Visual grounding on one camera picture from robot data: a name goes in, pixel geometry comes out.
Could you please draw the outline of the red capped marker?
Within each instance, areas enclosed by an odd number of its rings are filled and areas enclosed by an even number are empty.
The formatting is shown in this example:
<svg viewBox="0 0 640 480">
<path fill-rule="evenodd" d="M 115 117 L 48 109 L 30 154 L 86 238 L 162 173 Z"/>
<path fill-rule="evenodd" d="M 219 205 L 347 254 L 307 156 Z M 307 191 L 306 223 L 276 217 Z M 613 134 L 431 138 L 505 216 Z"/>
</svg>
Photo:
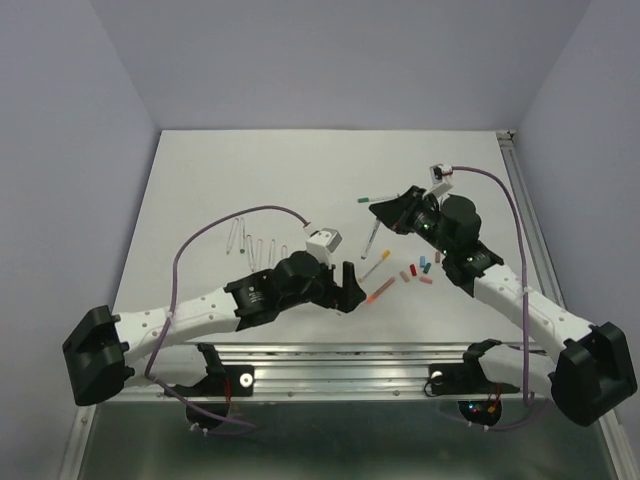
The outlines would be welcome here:
<svg viewBox="0 0 640 480">
<path fill-rule="evenodd" d="M 246 223 L 243 216 L 239 219 L 239 252 L 246 253 Z"/>
</svg>

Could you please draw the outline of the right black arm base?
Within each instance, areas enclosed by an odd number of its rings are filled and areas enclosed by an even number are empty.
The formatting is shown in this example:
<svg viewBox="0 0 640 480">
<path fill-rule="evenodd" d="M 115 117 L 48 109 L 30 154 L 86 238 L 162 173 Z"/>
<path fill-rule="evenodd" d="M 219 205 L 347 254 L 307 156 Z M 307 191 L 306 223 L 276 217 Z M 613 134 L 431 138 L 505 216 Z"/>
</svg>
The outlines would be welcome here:
<svg viewBox="0 0 640 480">
<path fill-rule="evenodd" d="M 507 353 L 516 350 L 494 339 L 471 344 L 458 363 L 439 363 L 429 367 L 429 376 L 423 386 L 426 397 L 435 398 L 444 395 L 484 395 L 480 400 L 461 400 L 459 411 L 471 424 L 482 427 L 494 427 L 501 418 L 503 393 L 519 393 L 520 389 L 513 381 L 491 381 L 481 368 L 480 360 L 487 359 L 489 353 L 498 353 L 499 347 L 505 347 Z"/>
</svg>

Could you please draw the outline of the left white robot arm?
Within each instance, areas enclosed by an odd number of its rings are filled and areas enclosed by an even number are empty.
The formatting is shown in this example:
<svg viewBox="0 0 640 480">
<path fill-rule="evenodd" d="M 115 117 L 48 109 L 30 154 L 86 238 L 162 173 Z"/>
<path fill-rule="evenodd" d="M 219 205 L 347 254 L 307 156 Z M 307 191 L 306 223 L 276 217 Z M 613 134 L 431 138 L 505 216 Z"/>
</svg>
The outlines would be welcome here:
<svg viewBox="0 0 640 480">
<path fill-rule="evenodd" d="M 163 348 L 207 335 L 235 333 L 273 322 L 307 303 L 350 313 L 366 299 L 350 262 L 342 280 L 334 267 L 296 251 L 272 269 L 252 273 L 208 294 L 139 312 L 114 313 L 106 305 L 90 309 L 62 344 L 74 402 L 105 402 L 140 381 Z"/>
</svg>

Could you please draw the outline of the grey capped marker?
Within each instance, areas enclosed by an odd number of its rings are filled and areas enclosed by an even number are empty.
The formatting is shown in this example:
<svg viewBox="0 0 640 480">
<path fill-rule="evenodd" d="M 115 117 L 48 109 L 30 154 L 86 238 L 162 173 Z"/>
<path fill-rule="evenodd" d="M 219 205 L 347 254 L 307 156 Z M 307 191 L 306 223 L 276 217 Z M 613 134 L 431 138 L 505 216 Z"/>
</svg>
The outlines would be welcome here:
<svg viewBox="0 0 640 480">
<path fill-rule="evenodd" d="M 379 227 L 380 227 L 380 220 L 375 219 L 369 233 L 367 234 L 366 243 L 360 255 L 360 258 L 362 260 L 366 260 L 368 258 L 372 245 L 375 241 L 377 232 L 379 230 Z"/>
</svg>

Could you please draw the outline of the tan orange marker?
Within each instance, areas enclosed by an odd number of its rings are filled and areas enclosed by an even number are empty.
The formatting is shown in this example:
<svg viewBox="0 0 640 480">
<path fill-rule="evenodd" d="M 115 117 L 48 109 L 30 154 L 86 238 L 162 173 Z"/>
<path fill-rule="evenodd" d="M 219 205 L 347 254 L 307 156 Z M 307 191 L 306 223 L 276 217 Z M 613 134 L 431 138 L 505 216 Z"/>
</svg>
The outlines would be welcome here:
<svg viewBox="0 0 640 480">
<path fill-rule="evenodd" d="M 394 283 L 396 282 L 395 277 L 390 277 L 387 281 L 385 281 L 379 288 L 377 288 L 371 295 L 367 298 L 367 303 L 371 304 L 375 302 L 383 293 L 385 293 Z"/>
</svg>

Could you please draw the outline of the yellow capped marker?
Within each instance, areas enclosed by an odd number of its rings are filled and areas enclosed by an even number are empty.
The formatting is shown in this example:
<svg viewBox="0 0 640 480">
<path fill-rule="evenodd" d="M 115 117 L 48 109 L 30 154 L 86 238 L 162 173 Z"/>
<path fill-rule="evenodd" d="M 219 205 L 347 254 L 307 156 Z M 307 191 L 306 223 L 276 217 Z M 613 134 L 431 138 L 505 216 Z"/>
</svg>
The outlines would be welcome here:
<svg viewBox="0 0 640 480">
<path fill-rule="evenodd" d="M 385 250 L 381 254 L 380 258 L 364 274 L 362 274 L 359 277 L 359 282 L 363 283 L 366 279 L 368 279 L 371 276 L 371 274 L 385 262 L 385 260 L 390 256 L 390 254 L 391 254 L 390 250 Z"/>
</svg>

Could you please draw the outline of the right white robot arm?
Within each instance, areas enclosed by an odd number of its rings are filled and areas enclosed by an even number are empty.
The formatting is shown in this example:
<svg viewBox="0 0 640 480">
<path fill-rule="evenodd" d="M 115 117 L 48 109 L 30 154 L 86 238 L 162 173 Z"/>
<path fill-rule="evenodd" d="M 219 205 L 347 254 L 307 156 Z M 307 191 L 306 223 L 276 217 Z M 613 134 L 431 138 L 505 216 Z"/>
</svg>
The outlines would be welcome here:
<svg viewBox="0 0 640 480">
<path fill-rule="evenodd" d="M 573 423 L 589 426 L 638 389 L 624 332 L 593 324 L 525 286 L 479 239 L 475 204 L 452 195 L 444 201 L 419 187 L 369 207 L 389 230 L 416 234 L 443 254 L 452 284 L 493 308 L 543 349 L 528 355 L 488 339 L 470 345 L 462 363 L 436 377 L 436 394 L 463 394 L 508 384 L 551 399 Z"/>
</svg>

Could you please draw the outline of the green capped thin marker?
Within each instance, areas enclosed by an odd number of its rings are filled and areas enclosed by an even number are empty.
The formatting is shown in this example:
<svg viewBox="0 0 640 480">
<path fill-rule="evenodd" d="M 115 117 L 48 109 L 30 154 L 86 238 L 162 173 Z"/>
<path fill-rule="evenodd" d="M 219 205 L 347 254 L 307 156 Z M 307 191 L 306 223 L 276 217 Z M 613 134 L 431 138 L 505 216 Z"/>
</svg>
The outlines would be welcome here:
<svg viewBox="0 0 640 480">
<path fill-rule="evenodd" d="M 360 197 L 357 199 L 357 203 L 359 204 L 368 204 L 368 203 L 377 203 L 377 202 L 384 202 L 387 201 L 389 199 L 393 199 L 395 198 L 393 195 L 392 196 L 378 196 L 378 197 Z"/>
</svg>

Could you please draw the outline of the blue capped marker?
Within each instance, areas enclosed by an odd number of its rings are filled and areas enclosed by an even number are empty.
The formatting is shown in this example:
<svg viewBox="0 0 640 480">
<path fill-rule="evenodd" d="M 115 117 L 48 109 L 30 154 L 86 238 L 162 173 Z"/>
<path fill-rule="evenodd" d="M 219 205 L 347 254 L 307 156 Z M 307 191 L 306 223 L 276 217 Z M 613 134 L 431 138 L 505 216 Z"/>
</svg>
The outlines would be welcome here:
<svg viewBox="0 0 640 480">
<path fill-rule="evenodd" d="M 256 268 L 256 261 L 255 261 L 255 255 L 254 255 L 253 238 L 250 234 L 246 235 L 246 253 L 247 253 L 247 259 L 248 259 L 248 265 L 249 265 L 250 271 L 254 272 Z"/>
</svg>

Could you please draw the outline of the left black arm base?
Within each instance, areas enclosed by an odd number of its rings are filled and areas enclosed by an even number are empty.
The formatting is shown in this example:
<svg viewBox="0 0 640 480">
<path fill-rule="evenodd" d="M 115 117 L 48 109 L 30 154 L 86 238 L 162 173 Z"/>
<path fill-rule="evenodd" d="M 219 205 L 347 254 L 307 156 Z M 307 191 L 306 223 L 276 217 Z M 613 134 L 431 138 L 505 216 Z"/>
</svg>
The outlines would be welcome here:
<svg viewBox="0 0 640 480">
<path fill-rule="evenodd" d="M 163 393 L 185 406 L 190 428 L 205 436 L 240 436 L 253 433 L 257 427 L 249 421 L 231 416 L 234 399 L 253 395 L 255 368 L 249 364 L 224 364 L 212 344 L 196 345 L 205 362 L 204 377 L 190 385 L 170 385 L 161 380 Z"/>
</svg>

